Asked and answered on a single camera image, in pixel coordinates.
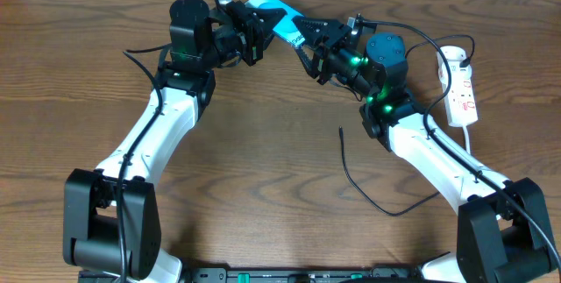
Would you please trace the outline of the white power strip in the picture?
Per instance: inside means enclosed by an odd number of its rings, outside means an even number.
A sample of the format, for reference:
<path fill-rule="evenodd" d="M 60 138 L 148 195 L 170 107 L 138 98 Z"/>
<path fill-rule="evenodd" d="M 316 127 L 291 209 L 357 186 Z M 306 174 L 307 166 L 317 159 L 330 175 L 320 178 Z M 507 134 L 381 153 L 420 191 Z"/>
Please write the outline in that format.
<path fill-rule="evenodd" d="M 451 88 L 444 98 L 448 124 L 465 127 L 478 121 L 472 88 L 472 67 L 464 65 L 467 59 L 464 49 L 457 46 L 442 46 L 442 52 L 451 69 Z"/>

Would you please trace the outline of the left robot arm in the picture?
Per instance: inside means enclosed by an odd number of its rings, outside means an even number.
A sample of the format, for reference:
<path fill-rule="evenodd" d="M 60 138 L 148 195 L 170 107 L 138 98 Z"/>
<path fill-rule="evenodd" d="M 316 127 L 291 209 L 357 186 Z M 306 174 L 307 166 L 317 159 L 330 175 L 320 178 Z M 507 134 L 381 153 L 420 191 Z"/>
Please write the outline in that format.
<path fill-rule="evenodd" d="M 178 282 L 183 264 L 161 245 L 156 187 L 174 150 L 209 105 L 219 68 L 254 65 L 284 18 L 240 1 L 176 0 L 170 40 L 148 74 L 149 103 L 117 149 L 64 187 L 62 256 L 116 282 Z"/>

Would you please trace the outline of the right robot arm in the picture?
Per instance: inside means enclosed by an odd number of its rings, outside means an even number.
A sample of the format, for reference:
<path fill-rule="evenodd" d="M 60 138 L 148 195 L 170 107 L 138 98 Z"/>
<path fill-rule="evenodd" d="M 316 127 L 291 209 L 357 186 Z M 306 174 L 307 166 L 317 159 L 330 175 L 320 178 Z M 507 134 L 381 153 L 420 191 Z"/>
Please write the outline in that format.
<path fill-rule="evenodd" d="M 457 214 L 456 250 L 420 265 L 420 281 L 528 282 L 559 270 L 541 188 L 483 165 L 437 126 L 408 89 L 400 36 L 375 32 L 359 52 L 362 31 L 377 26 L 372 20 L 344 25 L 297 16 L 294 24 L 304 39 L 298 55 L 306 72 L 361 95 L 368 135 L 415 167 Z"/>

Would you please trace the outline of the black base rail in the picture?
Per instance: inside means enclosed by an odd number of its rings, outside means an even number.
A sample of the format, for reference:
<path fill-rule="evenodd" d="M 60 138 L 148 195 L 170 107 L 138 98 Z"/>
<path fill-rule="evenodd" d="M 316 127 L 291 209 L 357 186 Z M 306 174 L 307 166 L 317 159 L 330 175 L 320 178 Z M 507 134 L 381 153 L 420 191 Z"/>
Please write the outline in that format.
<path fill-rule="evenodd" d="M 183 272 L 181 283 L 331 283 L 331 282 L 426 282 L 406 268 L 333 269 L 226 269 L 193 268 Z"/>

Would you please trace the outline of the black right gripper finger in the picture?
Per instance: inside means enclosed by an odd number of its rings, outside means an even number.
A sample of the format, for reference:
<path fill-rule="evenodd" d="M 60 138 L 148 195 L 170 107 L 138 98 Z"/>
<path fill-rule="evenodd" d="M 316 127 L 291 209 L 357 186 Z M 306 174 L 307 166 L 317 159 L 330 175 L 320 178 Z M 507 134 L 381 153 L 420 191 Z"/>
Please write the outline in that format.
<path fill-rule="evenodd" d="M 307 73 L 307 75 L 311 78 L 317 78 L 319 75 L 319 71 L 317 70 L 317 57 L 314 54 L 312 58 L 310 58 L 304 51 L 303 47 L 299 47 L 295 50 L 302 66 Z"/>
<path fill-rule="evenodd" d="M 304 37 L 305 46 L 324 45 L 333 47 L 346 36 L 346 25 L 336 19 L 306 18 L 295 16 L 294 25 Z"/>

